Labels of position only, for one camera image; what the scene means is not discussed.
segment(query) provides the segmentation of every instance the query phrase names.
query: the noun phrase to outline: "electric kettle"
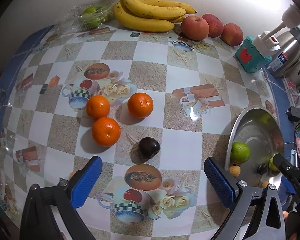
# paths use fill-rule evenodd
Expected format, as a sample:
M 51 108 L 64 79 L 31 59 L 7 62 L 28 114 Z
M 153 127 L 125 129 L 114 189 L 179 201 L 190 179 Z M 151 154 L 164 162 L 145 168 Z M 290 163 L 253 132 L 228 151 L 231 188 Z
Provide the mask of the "electric kettle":
M 271 63 L 266 67 L 274 78 L 282 77 L 300 62 L 300 29 L 296 27 L 282 33 L 277 40 L 281 49 L 272 56 Z

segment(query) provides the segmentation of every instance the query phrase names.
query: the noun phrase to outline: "teal box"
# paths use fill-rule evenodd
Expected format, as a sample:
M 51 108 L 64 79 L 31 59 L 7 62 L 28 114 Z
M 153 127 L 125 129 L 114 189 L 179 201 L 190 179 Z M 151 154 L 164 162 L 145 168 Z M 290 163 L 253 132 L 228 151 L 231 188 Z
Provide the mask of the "teal box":
M 257 72 L 260 68 L 269 64 L 271 57 L 262 57 L 256 47 L 252 44 L 253 37 L 248 36 L 235 53 L 246 72 Z

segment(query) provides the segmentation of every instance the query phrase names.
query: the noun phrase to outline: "bunch of bananas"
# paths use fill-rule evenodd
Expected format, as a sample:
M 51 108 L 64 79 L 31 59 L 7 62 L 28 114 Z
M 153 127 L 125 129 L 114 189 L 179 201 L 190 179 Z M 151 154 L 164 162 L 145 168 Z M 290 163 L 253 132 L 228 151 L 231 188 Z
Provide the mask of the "bunch of bananas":
M 185 14 L 196 11 L 188 4 L 166 0 L 120 0 L 113 7 L 114 17 L 123 26 L 145 32 L 166 32 Z

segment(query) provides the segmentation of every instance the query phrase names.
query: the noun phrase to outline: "cup handle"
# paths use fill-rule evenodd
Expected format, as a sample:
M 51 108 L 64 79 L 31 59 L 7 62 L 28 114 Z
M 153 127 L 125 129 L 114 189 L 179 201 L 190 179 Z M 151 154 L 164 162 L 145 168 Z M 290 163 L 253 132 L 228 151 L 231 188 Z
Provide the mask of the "cup handle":
M 66 89 L 66 88 L 68 88 L 68 87 L 73 87 L 73 84 L 70 84 L 70 85 L 66 85 L 62 90 L 61 90 L 61 94 L 65 97 L 65 98 L 69 98 L 70 97 L 70 94 L 71 94 L 71 92 L 69 93 L 69 94 L 65 94 L 63 91 Z
M 99 195 L 98 195 L 97 200 L 98 200 L 98 202 L 99 202 L 99 205 L 102 206 L 103 208 L 113 210 L 113 207 L 111 207 L 111 206 L 109 207 L 109 206 L 103 205 L 103 204 L 101 203 L 100 199 L 101 199 L 102 197 L 108 199 L 108 200 L 111 202 L 111 204 L 113 203 L 112 197 L 109 196 L 108 194 L 102 193 L 102 194 L 99 194 Z

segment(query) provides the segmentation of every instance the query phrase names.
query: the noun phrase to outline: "tangerine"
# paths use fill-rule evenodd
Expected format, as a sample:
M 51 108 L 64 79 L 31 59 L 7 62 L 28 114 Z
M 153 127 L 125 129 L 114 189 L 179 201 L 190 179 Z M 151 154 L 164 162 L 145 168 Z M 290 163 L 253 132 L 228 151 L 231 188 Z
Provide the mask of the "tangerine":
M 128 101 L 128 110 L 136 118 L 146 118 L 153 110 L 152 98 L 146 93 L 135 93 Z
M 92 125 L 93 139 L 104 147 L 114 145 L 119 140 L 120 134 L 120 125 L 110 117 L 101 117 Z
M 108 116 L 110 112 L 109 101 L 100 95 L 91 97 L 87 102 L 86 111 L 88 116 L 94 120 Z

